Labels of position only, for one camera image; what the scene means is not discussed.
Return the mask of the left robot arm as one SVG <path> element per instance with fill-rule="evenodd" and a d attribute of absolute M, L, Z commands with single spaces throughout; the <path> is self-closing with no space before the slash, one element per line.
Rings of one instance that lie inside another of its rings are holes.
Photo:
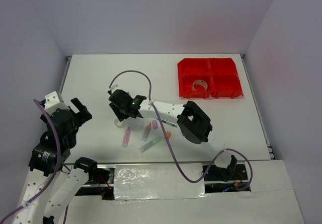
<path fill-rule="evenodd" d="M 92 115 L 78 98 L 71 100 L 78 110 L 74 112 L 56 93 L 34 103 L 42 112 L 41 120 L 47 130 L 32 150 L 21 204 L 3 217 L 1 223 L 9 218 L 13 223 L 58 223 L 61 218 L 67 218 L 69 204 L 83 184 L 93 183 L 99 176 L 97 162 L 81 157 L 59 189 L 52 191 L 71 148 L 76 145 L 79 128 Z"/>

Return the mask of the small clear tape roll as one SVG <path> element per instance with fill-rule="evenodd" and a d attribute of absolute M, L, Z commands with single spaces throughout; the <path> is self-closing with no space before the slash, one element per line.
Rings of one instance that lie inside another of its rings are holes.
<path fill-rule="evenodd" d="M 124 128 L 124 121 L 120 121 L 119 119 L 115 119 L 114 124 L 117 128 Z"/>

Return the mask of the blue pen with label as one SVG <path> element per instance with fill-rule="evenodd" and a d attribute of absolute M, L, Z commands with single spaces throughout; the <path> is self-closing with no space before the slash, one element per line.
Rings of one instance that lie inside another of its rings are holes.
<path fill-rule="evenodd" d="M 166 121 L 166 120 L 159 120 L 158 118 L 156 118 L 156 121 L 160 124 L 160 125 L 168 125 L 168 126 L 171 126 L 171 127 L 174 127 L 174 128 L 177 128 L 178 126 L 172 122 L 169 122 L 169 121 Z"/>

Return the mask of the large silver tape roll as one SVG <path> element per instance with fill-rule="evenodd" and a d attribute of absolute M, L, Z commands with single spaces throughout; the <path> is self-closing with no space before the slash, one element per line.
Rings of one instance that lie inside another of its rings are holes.
<path fill-rule="evenodd" d="M 192 83 L 192 91 L 206 91 L 208 84 L 205 80 L 197 79 Z"/>

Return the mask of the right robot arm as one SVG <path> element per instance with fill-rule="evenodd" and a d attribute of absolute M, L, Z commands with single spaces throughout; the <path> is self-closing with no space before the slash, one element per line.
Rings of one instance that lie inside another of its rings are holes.
<path fill-rule="evenodd" d="M 128 118 L 154 118 L 159 123 L 171 123 L 179 127 L 183 137 L 194 144 L 200 144 L 211 154 L 211 165 L 203 174 L 210 172 L 219 181 L 228 181 L 236 174 L 237 159 L 225 150 L 213 132 L 211 120 L 193 101 L 186 104 L 170 104 L 137 95 L 134 98 L 122 89 L 109 89 L 109 106 L 118 120 Z"/>

